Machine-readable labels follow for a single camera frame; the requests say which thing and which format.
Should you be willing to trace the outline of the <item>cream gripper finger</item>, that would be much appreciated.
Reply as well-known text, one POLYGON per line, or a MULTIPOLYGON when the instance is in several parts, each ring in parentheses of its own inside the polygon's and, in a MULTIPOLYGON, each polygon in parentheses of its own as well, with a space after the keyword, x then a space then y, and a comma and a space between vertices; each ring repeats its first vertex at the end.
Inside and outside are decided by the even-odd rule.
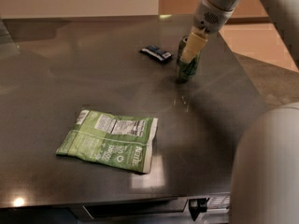
POLYGON ((199 29, 193 26, 187 38, 186 46, 181 53, 180 60, 184 63, 190 63, 192 59, 203 49, 206 43, 206 29, 199 29))

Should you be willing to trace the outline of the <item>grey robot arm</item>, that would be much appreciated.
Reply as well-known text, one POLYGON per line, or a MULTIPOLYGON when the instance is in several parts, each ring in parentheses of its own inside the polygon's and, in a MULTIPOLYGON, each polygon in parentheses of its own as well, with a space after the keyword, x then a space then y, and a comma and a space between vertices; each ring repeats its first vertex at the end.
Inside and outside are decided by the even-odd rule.
MULTIPOLYGON (((240 0, 201 0, 180 60, 189 63, 227 22, 240 0)), ((299 0, 260 0, 294 61, 299 0)), ((288 104, 256 119, 235 152, 229 224, 299 224, 299 109, 288 104)))

